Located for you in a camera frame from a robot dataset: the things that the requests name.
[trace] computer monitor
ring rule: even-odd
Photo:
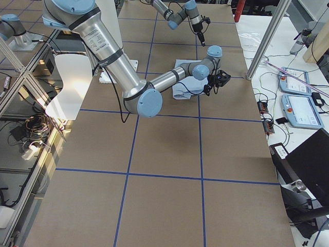
[[[329,206],[329,134],[319,129],[287,157],[292,169],[322,206]]]

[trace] folded cloth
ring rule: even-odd
[[[182,63],[200,62],[200,60],[181,60],[177,59],[175,67]],[[204,85],[208,83],[207,78],[199,81],[193,76],[188,76],[172,86],[174,99],[190,99],[193,94],[200,94],[204,89]]]

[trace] red object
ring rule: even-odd
[[[246,0],[239,0],[237,7],[236,7],[235,15],[234,15],[235,22],[239,22],[243,8],[245,7],[245,3],[246,3]]]

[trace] blue joint cap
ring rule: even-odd
[[[42,19],[43,19],[43,24],[47,27],[59,29],[63,31],[70,31],[70,29],[67,26],[63,25],[62,23],[47,19],[45,17],[42,17]]]
[[[58,8],[70,14],[86,14],[95,6],[95,0],[51,0]]]
[[[147,89],[139,98],[137,112],[142,117],[154,117],[162,107],[161,93],[155,89]]]
[[[9,21],[19,21],[20,19],[17,17],[17,15],[15,14],[4,14],[3,16],[1,16],[1,19],[9,22]]]
[[[212,45],[208,48],[207,54],[211,57],[221,58],[223,56],[223,51],[220,46]]]
[[[173,21],[168,21],[168,26],[173,30],[175,30],[178,27],[177,23]]]
[[[185,3],[185,8],[187,10],[195,9],[196,8],[195,0],[189,0],[187,3]]]
[[[8,37],[5,36],[4,34],[0,33],[0,37],[3,38],[4,41],[7,41],[8,40]]]
[[[202,81],[210,74],[210,71],[208,67],[206,67],[203,64],[199,64],[196,67],[194,67],[192,71],[192,75],[195,79]]]

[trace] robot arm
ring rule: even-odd
[[[0,17],[0,37],[6,41],[12,36],[14,36],[16,44],[20,47],[32,43],[20,19],[14,14],[4,14]]]
[[[147,3],[151,4],[163,17],[168,21],[168,25],[171,29],[176,29],[182,21],[187,17],[189,18],[194,33],[198,36],[201,45],[205,46],[205,37],[202,32],[203,22],[210,24],[209,17],[202,17],[199,14],[195,0],[190,0],[185,3],[181,11],[174,14],[161,0],[146,0]]]
[[[219,64],[222,49],[212,46],[208,55],[199,63],[182,64],[180,67],[152,81],[140,79],[127,56],[115,42],[101,21],[101,11],[95,0],[62,1],[44,0],[43,16],[51,26],[69,28],[80,35],[87,47],[99,60],[101,67],[110,72],[122,87],[123,101],[127,110],[144,117],[153,117],[161,110],[163,90],[179,80],[193,75],[202,80],[210,74],[220,74]]]

